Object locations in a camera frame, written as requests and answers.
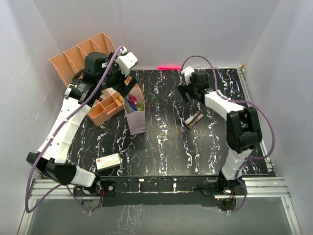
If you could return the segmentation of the green candy wrapper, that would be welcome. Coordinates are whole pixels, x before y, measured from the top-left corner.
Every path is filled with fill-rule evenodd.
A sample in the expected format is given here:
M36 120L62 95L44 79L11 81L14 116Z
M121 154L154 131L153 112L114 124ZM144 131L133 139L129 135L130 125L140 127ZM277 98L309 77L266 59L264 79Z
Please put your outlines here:
M138 109L139 111L143 111L143 110L144 110L144 105L143 105L142 102L138 101L138 103L137 103L137 109Z

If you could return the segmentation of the blue white snack bag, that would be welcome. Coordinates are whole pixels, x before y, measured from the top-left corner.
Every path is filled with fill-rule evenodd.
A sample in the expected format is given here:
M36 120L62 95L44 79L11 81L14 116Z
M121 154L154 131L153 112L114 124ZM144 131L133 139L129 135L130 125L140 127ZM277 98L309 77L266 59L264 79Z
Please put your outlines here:
M138 109L136 108L136 106L134 104L132 104L126 97L124 98L127 103L129 104L129 107L133 110L133 111L138 111Z

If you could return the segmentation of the brown chocolate bar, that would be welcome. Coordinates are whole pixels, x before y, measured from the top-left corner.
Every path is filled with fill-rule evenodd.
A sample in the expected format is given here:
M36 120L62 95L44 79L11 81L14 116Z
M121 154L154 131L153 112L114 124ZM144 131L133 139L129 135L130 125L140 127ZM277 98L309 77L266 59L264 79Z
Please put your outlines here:
M183 122L183 125L191 130L203 118L202 111L196 111L192 116Z

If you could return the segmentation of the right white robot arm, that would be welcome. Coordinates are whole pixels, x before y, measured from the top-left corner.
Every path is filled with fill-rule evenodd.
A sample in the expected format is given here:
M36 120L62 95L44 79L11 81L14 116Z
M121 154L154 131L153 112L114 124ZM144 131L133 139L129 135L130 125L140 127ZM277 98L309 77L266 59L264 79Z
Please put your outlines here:
M214 110L226 121L226 141L229 147L224 166L217 180L212 183L202 183L206 189L215 189L223 194L230 194L240 184L243 165L248 160L254 146L261 142L262 132L257 110L254 107L244 107L230 101L220 90L209 86L206 72L185 68L181 75L185 82L178 86L183 100L196 100Z

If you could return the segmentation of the pink plastic file organizer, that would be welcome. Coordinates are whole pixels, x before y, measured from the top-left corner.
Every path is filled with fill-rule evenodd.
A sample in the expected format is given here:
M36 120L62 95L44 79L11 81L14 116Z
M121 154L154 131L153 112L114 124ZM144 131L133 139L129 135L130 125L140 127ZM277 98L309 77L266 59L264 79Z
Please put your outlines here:
M99 33L51 58L50 62L69 89L67 95L81 104L97 86L114 52L111 39L104 33ZM116 58L109 71L120 71ZM96 126L101 125L123 109L122 98L113 88L103 90L101 85L88 102L91 107L89 118Z

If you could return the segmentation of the lilac paper bag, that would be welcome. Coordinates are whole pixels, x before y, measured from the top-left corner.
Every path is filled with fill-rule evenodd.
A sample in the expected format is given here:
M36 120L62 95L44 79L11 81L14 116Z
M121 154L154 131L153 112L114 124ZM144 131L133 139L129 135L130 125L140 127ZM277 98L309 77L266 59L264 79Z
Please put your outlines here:
M129 104L125 99L124 101L124 110L126 114L126 119L129 127L129 131L131 135L136 135L140 133L144 133L146 131L145 127L145 100L144 100L144 95L142 93L142 90L138 85L135 85L129 94L132 94L136 96L140 102L143 103L144 105L144 110L143 111L133 111L130 107Z

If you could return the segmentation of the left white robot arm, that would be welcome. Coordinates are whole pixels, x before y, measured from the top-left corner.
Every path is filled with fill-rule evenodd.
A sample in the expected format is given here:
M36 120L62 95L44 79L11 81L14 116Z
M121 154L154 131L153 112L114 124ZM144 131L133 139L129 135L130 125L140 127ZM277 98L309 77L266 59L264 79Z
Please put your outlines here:
M67 164L67 153L81 122L91 110L102 90L113 88L122 96L128 95L136 84L125 80L138 59L125 48L106 55L91 52L85 57L84 68L79 70L68 85L61 110L44 143L35 153L27 155L34 171L61 185L78 185L90 195L100 192L101 183L94 173Z

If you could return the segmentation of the red candy pouch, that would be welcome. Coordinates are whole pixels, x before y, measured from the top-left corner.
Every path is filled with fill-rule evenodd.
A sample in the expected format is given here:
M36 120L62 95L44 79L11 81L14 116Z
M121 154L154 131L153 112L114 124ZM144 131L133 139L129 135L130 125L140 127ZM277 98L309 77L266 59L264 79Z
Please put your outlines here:
M129 94L129 97L128 97L128 100L129 102L131 102L133 105L137 106L138 105L138 102L139 102L139 99L132 95L132 94Z

